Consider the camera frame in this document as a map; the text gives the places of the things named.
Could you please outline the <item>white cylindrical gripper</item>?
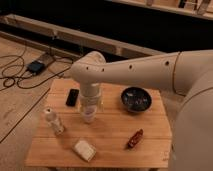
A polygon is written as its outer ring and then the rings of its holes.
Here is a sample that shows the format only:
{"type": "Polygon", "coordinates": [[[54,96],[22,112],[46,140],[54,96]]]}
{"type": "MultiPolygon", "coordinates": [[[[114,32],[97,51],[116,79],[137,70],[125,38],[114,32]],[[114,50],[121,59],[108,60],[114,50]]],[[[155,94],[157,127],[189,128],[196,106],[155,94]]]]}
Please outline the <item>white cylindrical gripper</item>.
{"type": "Polygon", "coordinates": [[[99,83],[80,85],[80,104],[83,115],[93,115],[97,111],[101,99],[99,83]]]}

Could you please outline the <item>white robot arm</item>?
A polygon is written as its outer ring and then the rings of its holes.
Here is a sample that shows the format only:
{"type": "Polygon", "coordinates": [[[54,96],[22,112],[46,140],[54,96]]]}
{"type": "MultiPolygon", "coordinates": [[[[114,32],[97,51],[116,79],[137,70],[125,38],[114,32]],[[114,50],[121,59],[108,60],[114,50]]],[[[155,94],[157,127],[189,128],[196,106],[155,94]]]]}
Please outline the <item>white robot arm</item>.
{"type": "Polygon", "coordinates": [[[168,171],[213,171],[213,50],[167,53],[107,63],[93,51],[71,67],[85,97],[93,83],[131,85],[184,96],[174,124],[168,171]]]}

